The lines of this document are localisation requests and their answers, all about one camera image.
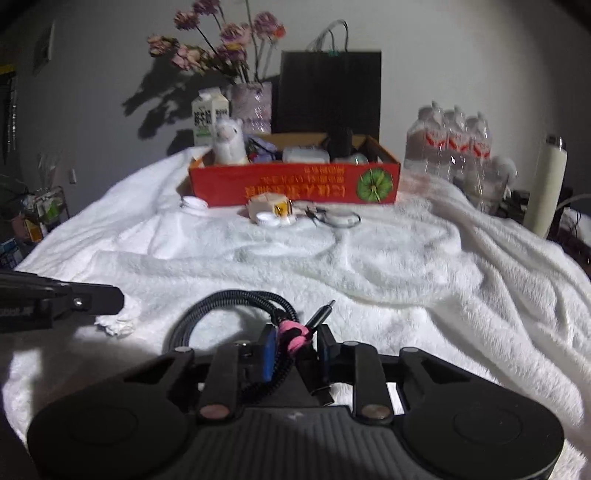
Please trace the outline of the white alpaca plush toy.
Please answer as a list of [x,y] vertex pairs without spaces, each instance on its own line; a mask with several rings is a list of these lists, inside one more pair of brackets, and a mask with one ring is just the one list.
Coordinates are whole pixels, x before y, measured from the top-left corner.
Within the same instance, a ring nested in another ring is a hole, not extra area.
[[221,166],[243,166],[249,162],[242,121],[221,118],[212,126],[214,160]]

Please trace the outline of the crumpled white tissue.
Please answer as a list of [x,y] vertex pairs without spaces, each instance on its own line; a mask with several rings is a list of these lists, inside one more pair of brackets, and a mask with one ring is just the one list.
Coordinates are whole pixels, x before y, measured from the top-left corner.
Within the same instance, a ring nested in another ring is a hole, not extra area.
[[126,337],[135,330],[135,320],[126,316],[98,316],[94,325],[104,331],[107,335],[113,337]]

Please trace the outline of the white fluffy blanket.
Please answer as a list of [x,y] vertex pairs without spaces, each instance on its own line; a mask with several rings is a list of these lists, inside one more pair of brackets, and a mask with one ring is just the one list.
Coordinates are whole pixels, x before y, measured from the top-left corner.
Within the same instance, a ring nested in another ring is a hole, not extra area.
[[147,166],[54,230],[21,269],[117,286],[135,320],[92,318],[1,339],[4,411],[24,436],[45,404],[160,353],[174,323],[219,290],[273,291],[304,317],[335,303],[339,340],[427,350],[552,410],[566,442],[557,479],[590,475],[590,281],[556,244],[476,210],[440,179],[409,175],[394,204],[334,229],[259,227],[238,209],[190,215],[190,152]]

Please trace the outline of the white jar lid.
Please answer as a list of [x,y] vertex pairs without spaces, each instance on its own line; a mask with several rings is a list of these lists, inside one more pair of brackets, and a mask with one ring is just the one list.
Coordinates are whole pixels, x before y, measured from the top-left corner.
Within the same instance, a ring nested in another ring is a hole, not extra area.
[[208,211],[208,204],[206,201],[194,196],[183,196],[180,209],[190,215],[199,215]]

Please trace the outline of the red cardboard box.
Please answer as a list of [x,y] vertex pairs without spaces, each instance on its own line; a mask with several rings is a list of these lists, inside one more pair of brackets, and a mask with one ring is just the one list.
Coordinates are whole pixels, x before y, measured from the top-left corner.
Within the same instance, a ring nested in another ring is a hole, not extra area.
[[194,153],[188,167],[188,181],[193,195],[211,207],[244,205],[263,193],[315,203],[394,203],[401,163],[370,136],[356,135],[353,145],[368,157],[369,163],[322,165],[276,161],[215,166],[211,152]]

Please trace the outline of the white green round jar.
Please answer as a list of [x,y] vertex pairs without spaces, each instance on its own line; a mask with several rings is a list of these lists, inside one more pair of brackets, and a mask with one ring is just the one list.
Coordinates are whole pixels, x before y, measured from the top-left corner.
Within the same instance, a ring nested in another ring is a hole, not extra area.
[[346,157],[339,157],[332,160],[334,164],[346,164],[346,165],[367,165],[369,163],[369,159],[366,155],[363,155],[361,152],[353,153],[352,155]]

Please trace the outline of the white rectangular box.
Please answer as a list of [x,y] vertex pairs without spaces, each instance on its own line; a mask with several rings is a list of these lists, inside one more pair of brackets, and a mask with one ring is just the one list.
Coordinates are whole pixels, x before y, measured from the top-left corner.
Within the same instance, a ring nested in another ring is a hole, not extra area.
[[283,150],[283,163],[329,164],[329,153],[315,147],[290,146]]

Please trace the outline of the white milk carton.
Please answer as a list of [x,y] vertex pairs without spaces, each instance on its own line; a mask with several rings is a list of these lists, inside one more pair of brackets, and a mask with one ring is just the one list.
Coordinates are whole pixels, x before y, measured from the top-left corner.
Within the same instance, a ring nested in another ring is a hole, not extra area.
[[211,146],[211,129],[218,119],[229,117],[229,101],[218,87],[200,90],[191,103],[195,147]]

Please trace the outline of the pack of water bottles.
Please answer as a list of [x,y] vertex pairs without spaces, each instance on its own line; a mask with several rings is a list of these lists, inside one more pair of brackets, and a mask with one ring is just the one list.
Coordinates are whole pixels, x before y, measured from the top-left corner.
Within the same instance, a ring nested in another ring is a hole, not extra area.
[[404,168],[462,184],[477,167],[491,161],[492,133],[487,117],[467,116],[460,106],[444,110],[423,106],[407,132]]

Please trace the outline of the cream thermos bottle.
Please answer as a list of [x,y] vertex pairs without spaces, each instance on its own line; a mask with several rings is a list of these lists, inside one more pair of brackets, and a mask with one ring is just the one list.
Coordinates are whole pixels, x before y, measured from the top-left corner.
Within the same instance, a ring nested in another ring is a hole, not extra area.
[[523,225],[546,238],[558,205],[568,153],[561,136],[549,134],[542,144]]

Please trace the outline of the purple glass vase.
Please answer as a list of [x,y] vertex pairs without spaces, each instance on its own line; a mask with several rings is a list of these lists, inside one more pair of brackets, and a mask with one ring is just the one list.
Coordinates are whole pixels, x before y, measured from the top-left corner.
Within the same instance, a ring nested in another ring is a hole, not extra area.
[[230,115],[242,121],[249,135],[270,134],[273,114],[273,85],[270,82],[241,83],[228,88]]

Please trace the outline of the black paper shopping bag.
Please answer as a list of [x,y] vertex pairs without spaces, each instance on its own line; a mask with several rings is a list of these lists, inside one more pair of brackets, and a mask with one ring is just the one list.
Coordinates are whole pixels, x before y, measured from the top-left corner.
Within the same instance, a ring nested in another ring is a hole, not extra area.
[[345,129],[380,137],[380,50],[349,48],[349,24],[335,20],[302,50],[283,51],[273,79],[274,133]]

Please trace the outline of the dried pink flower bouquet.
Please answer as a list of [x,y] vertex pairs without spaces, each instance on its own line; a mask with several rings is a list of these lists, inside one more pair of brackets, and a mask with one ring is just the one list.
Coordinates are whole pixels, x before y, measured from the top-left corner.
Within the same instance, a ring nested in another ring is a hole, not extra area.
[[253,14],[249,1],[245,15],[245,22],[229,22],[221,2],[193,1],[189,9],[175,13],[173,23],[178,31],[197,33],[202,43],[151,35],[146,38],[149,55],[165,57],[184,72],[219,73],[232,84],[263,81],[287,29],[269,11]]

